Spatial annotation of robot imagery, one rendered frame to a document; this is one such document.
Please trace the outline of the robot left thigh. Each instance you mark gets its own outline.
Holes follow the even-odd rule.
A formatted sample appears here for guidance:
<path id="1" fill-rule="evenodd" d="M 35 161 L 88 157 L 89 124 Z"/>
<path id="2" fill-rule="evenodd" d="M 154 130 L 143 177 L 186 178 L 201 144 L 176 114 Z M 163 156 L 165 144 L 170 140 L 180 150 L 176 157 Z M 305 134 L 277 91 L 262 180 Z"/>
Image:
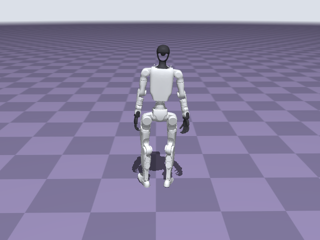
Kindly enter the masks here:
<path id="1" fill-rule="evenodd" d="M 144 113 L 141 116 L 140 128 L 139 128 L 141 147 L 146 148 L 147 156 L 149 156 L 153 151 L 152 147 L 149 145 L 152 120 L 153 120 L 153 112 Z"/>

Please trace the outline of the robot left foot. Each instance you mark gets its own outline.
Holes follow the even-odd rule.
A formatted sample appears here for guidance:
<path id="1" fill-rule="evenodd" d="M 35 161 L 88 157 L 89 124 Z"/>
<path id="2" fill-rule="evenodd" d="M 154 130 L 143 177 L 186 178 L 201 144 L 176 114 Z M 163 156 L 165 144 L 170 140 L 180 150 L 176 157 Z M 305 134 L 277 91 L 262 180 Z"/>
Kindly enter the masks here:
<path id="1" fill-rule="evenodd" d="M 146 179 L 146 181 L 143 180 L 143 173 L 139 173 L 137 177 L 138 177 L 139 181 L 143 184 L 143 186 L 145 188 L 149 188 L 150 187 L 149 180 L 147 180 L 147 179 Z"/>

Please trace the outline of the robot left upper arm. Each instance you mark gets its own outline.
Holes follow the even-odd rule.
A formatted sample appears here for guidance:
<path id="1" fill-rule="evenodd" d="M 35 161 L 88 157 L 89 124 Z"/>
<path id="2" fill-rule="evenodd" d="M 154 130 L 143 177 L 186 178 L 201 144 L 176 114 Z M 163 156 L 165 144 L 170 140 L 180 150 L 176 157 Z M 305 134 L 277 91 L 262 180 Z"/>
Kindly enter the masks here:
<path id="1" fill-rule="evenodd" d="M 139 96 L 145 96 L 147 93 L 147 77 L 150 75 L 151 67 L 144 68 L 141 71 L 140 80 L 139 80 Z"/>

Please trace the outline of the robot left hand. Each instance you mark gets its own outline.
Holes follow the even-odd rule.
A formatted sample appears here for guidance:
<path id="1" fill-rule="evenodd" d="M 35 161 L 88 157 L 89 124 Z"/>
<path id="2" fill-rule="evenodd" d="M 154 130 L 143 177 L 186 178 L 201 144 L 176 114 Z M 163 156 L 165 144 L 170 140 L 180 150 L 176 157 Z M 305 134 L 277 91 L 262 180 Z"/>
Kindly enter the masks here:
<path id="1" fill-rule="evenodd" d="M 136 114 L 134 114 L 134 127 L 137 131 L 140 131 L 139 128 L 137 127 L 139 117 L 140 117 L 140 112 L 137 111 Z"/>

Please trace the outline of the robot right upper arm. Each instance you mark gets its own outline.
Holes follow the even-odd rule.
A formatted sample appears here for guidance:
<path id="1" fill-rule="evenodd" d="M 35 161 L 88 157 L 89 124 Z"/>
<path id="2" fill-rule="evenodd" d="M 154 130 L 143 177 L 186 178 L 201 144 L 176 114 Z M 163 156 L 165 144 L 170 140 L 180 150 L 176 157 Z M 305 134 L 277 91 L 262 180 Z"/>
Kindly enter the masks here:
<path id="1" fill-rule="evenodd" d="M 177 97 L 179 99 L 185 98 L 185 92 L 184 92 L 185 85 L 184 85 L 183 74 L 178 69 L 173 69 L 173 72 L 174 72 L 174 77 L 177 79 L 176 80 L 176 84 L 177 84 L 177 88 L 178 88 Z"/>

